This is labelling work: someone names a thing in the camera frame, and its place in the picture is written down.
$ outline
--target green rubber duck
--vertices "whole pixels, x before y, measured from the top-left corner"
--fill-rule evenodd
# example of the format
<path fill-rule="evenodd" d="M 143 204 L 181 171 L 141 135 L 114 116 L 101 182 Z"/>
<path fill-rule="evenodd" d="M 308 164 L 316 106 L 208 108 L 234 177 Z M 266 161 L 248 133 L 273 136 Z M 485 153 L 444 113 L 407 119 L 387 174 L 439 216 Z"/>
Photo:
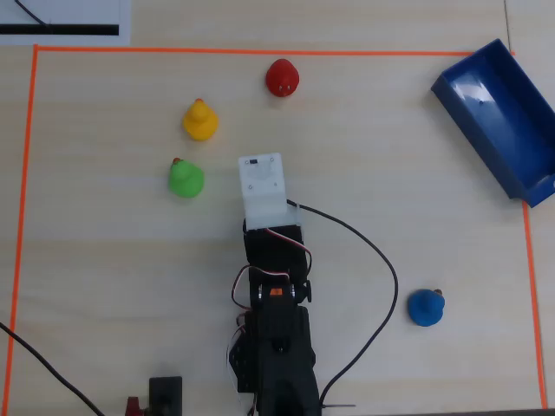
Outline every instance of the green rubber duck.
<path fill-rule="evenodd" d="M 169 185 L 178 197 L 194 198 L 205 185 L 205 173 L 191 162 L 175 158 L 170 168 Z"/>

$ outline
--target red wire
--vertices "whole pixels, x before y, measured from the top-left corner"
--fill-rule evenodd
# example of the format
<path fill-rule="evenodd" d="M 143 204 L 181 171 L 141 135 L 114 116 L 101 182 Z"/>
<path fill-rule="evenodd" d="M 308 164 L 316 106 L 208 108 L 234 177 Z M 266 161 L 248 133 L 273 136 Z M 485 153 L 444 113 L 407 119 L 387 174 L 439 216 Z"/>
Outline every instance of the red wire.
<path fill-rule="evenodd" d="M 239 283 L 239 280 L 241 280 L 241 276 L 243 275 L 243 273 L 245 273 L 245 270 L 250 269 L 250 268 L 256 269 L 256 270 L 261 271 L 262 273 L 265 273 L 266 275 L 270 275 L 270 276 L 285 276 L 285 277 L 287 277 L 287 281 L 289 281 L 289 273 L 286 273 L 284 271 L 262 270 L 259 267 L 251 266 L 250 264 L 247 264 L 246 266 L 243 266 L 241 268 L 241 270 L 239 271 L 239 273 L 237 274 L 237 277 L 235 277 L 235 282 L 233 282 L 232 301 L 233 301 L 233 303 L 235 303 L 237 306 L 239 306 L 240 308 L 242 308 L 244 310 L 251 310 L 251 308 L 249 308 L 248 306 L 242 305 L 241 303 L 239 303 L 235 300 L 235 289 L 237 288 L 237 284 Z"/>
<path fill-rule="evenodd" d="M 277 238 L 280 238 L 280 239 L 286 241 L 287 243 L 291 243 L 291 244 L 297 246 L 299 249 L 305 251 L 309 255 L 310 262 L 309 262 L 309 267 L 306 271 L 306 276 L 308 276 L 309 273 L 310 273 L 310 269 L 312 269 L 312 252 L 309 249 L 307 249 L 305 245 L 299 243 L 298 241 L 295 241 L 292 238 L 284 236 L 283 234 L 275 232 L 274 230 L 270 230 L 269 228 L 264 228 L 264 231 L 266 231 L 269 234 L 272 234 L 272 236 L 274 236 L 274 237 L 277 237 Z"/>

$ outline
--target yellow rubber duck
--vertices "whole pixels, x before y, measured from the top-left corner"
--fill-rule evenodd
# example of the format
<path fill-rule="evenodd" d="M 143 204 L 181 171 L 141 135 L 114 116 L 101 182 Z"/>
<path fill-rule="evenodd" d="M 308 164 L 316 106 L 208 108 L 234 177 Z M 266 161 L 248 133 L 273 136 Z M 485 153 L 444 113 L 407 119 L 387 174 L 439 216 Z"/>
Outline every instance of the yellow rubber duck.
<path fill-rule="evenodd" d="M 204 101 L 197 98 L 183 117 L 183 128 L 193 140 L 208 140 L 218 128 L 218 116 Z"/>

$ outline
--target rubber duck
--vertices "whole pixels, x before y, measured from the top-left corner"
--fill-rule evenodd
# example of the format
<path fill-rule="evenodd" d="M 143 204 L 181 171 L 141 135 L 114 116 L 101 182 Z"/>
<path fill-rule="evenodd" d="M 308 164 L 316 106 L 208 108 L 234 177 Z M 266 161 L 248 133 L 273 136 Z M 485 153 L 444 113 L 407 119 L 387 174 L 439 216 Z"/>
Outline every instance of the rubber duck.
<path fill-rule="evenodd" d="M 170 168 L 170 190 L 178 197 L 194 198 L 205 185 L 205 173 L 198 166 L 175 158 Z"/>
<path fill-rule="evenodd" d="M 266 73 L 266 87 L 277 97 L 291 95 L 297 89 L 299 83 L 297 69 L 286 59 L 278 59 Z"/>
<path fill-rule="evenodd" d="M 208 140 L 218 128 L 218 116 L 204 101 L 197 98 L 183 117 L 183 128 L 193 140 Z"/>
<path fill-rule="evenodd" d="M 430 327 L 439 322 L 444 307 L 445 299 L 439 289 L 419 289 L 408 297 L 410 319 L 421 327 Z"/>

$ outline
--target blue rubber duck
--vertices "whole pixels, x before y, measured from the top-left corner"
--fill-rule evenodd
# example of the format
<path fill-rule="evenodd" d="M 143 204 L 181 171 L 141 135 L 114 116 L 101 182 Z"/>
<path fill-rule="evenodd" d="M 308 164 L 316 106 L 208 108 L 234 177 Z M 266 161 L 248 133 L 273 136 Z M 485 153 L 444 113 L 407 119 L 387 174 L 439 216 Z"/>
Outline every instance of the blue rubber duck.
<path fill-rule="evenodd" d="M 435 325 L 443 317 L 445 299 L 441 290 L 420 289 L 408 297 L 410 319 L 421 327 Z"/>

